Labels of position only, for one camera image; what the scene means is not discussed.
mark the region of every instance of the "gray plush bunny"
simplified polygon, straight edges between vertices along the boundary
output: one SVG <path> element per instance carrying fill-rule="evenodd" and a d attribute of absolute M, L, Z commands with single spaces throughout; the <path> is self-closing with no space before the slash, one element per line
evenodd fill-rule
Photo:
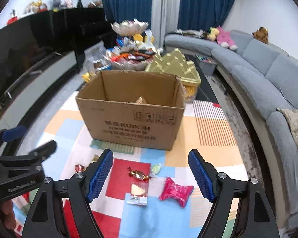
<path fill-rule="evenodd" d="M 60 10 L 61 9 L 61 0 L 53 0 L 53 9 L 58 9 Z"/>

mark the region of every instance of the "red square on rug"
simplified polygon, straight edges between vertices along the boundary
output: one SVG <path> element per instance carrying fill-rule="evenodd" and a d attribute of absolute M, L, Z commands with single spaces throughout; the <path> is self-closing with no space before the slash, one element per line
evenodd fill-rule
<path fill-rule="evenodd" d="M 145 175 L 150 174 L 150 164 L 148 163 L 115 159 L 111 169 L 106 196 L 124 200 L 126 193 L 130 193 L 130 182 L 136 180 L 133 176 L 128 175 L 128 167 L 132 170 L 142 171 Z"/>
<path fill-rule="evenodd" d="M 118 238 L 121 221 L 120 218 L 104 215 L 95 211 L 92 211 L 92 213 L 105 238 Z M 71 205 L 68 200 L 66 200 L 64 205 L 64 215 L 70 237 L 80 238 L 72 215 Z"/>

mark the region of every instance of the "plastic storage box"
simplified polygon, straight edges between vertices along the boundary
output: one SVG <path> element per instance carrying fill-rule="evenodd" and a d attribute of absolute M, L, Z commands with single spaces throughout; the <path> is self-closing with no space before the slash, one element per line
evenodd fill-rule
<path fill-rule="evenodd" d="M 196 61 L 205 75 L 212 75 L 214 73 L 217 63 L 211 57 L 196 55 Z"/>
<path fill-rule="evenodd" d="M 179 49 L 167 53 L 161 57 L 155 55 L 153 62 L 149 64 L 146 72 L 169 73 L 180 77 L 185 88 L 185 102 L 192 103 L 201 84 L 201 78 L 192 61 L 187 61 Z"/>

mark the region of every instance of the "colorful rug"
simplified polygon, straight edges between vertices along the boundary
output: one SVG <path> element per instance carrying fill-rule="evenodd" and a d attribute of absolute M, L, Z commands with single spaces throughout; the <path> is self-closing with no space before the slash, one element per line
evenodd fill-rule
<path fill-rule="evenodd" d="M 56 113 L 42 134 L 38 146 L 53 139 L 57 151 L 43 163 L 46 176 L 68 179 L 76 164 L 87 166 L 94 155 L 105 148 L 114 153 L 114 165 L 104 187 L 90 207 L 105 238 L 196 238 L 207 218 L 211 203 L 203 198 L 188 167 L 188 153 L 198 149 L 205 161 L 233 179 L 248 180 L 236 141 L 218 104 L 195 101 L 187 104 L 177 140 L 171 151 L 137 148 L 93 140 L 78 110 L 75 92 Z M 164 163 L 157 178 L 149 181 L 147 207 L 127 204 L 130 182 L 127 167 L 149 174 L 150 166 Z M 158 199 L 165 178 L 180 185 L 194 185 L 186 208 L 175 200 Z M 18 220 L 16 231 L 22 233 L 26 212 L 35 192 L 14 199 Z M 223 237 L 230 237 L 238 199 L 234 199 Z M 65 217 L 71 238 L 79 237 L 69 201 L 64 199 Z"/>

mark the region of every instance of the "cardboard box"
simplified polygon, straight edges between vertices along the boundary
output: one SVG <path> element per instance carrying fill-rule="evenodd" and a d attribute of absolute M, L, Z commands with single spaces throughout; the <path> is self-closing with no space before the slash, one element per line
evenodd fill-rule
<path fill-rule="evenodd" d="M 143 96 L 148 104 L 137 104 Z M 185 108 L 170 74 L 101 71 L 79 92 L 78 108 L 93 139 L 171 150 Z"/>

